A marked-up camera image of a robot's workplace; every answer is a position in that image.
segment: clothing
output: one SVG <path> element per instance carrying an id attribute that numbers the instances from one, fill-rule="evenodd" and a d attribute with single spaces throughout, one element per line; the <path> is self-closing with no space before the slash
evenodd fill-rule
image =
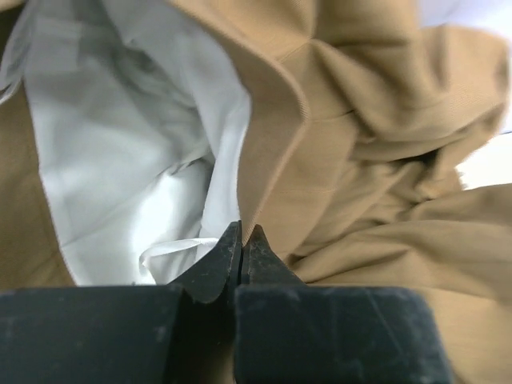
<path id="1" fill-rule="evenodd" d="M 508 382 L 512 187 L 462 191 L 455 171 L 500 129 L 504 41 L 420 29 L 409 0 L 170 4 L 220 44 L 250 94 L 244 239 L 261 224 L 310 284 L 416 290 L 457 383 Z M 23 92 L 0 106 L 0 146 L 2 287 L 69 282 L 56 277 L 62 258 Z"/>

